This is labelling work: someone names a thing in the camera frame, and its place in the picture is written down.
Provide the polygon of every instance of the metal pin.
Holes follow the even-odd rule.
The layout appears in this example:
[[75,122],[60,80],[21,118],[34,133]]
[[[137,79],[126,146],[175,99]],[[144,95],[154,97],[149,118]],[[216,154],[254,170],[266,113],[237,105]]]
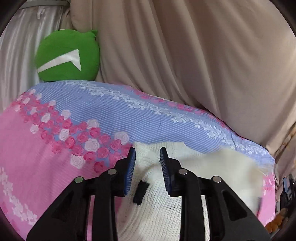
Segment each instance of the metal pin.
[[81,183],[82,181],[83,181],[83,178],[82,177],[76,177],[74,179],[74,182],[76,182],[76,183]]
[[114,168],[108,170],[108,174],[109,174],[109,175],[114,175],[114,174],[116,174],[116,173],[117,173],[117,171],[116,171],[116,169],[114,169]]
[[216,183],[220,183],[222,181],[222,179],[219,176],[214,176],[213,181],[216,182]]
[[187,171],[186,169],[184,169],[184,168],[181,168],[181,169],[179,170],[179,173],[180,173],[181,175],[186,175],[186,174],[188,173],[188,171]]

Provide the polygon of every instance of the black patch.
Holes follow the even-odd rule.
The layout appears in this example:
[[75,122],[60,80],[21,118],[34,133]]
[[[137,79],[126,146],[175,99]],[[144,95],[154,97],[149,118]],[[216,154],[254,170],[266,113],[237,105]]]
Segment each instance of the black patch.
[[142,180],[139,182],[135,196],[133,198],[133,202],[136,203],[137,205],[141,205],[143,198],[145,196],[145,193],[149,187],[149,183],[142,182]]

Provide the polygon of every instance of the white satin curtain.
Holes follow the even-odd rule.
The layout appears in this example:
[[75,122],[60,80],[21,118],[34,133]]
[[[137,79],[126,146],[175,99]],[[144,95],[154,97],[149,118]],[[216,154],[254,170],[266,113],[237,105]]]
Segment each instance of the white satin curtain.
[[18,10],[0,36],[0,114],[18,95],[38,84],[35,54],[40,41],[59,28],[62,6]]

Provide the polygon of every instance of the stuffed toy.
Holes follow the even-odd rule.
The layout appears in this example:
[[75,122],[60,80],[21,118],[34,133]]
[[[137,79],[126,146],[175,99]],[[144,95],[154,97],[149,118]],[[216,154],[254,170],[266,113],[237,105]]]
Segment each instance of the stuffed toy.
[[43,39],[36,66],[43,81],[94,80],[100,64],[97,31],[57,30]]

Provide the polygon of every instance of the white garment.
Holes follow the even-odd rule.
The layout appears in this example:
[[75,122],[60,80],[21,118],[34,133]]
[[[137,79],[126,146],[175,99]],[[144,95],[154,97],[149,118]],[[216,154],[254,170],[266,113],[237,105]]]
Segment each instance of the white garment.
[[[171,198],[163,180],[159,163],[160,149],[165,146],[168,156],[199,177],[222,179],[246,205],[256,212],[261,197],[263,173],[249,157],[222,149],[208,155],[190,149],[184,143],[163,142],[151,145],[134,143],[136,164],[131,190],[122,201],[117,215],[118,238],[128,240],[179,240],[181,197]],[[140,180],[149,183],[141,205],[133,203]],[[203,202],[206,240],[210,240],[206,204]]]

